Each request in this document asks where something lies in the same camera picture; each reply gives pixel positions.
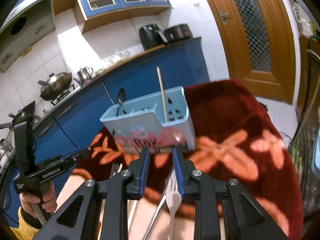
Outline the yellow sleeve forearm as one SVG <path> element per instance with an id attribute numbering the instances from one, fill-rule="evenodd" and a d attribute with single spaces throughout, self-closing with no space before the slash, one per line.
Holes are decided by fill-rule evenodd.
<path id="1" fill-rule="evenodd" d="M 18 227 L 10 228 L 17 239 L 31 240 L 42 228 L 42 224 L 32 215 L 27 213 L 23 207 L 20 207 L 17 211 L 18 214 Z"/>

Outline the left hand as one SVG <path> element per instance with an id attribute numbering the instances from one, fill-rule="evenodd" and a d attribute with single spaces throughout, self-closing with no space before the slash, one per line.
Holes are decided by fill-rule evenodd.
<path id="1" fill-rule="evenodd" d="M 20 194 L 22 209 L 34 218 L 37 218 L 37 215 L 34 212 L 33 207 L 31 206 L 32 204 L 42 203 L 42 208 L 45 209 L 47 213 L 52 213 L 57 209 L 56 200 L 57 197 L 55 195 L 53 182 L 50 182 L 49 190 L 46 192 L 42 199 L 27 192 Z"/>

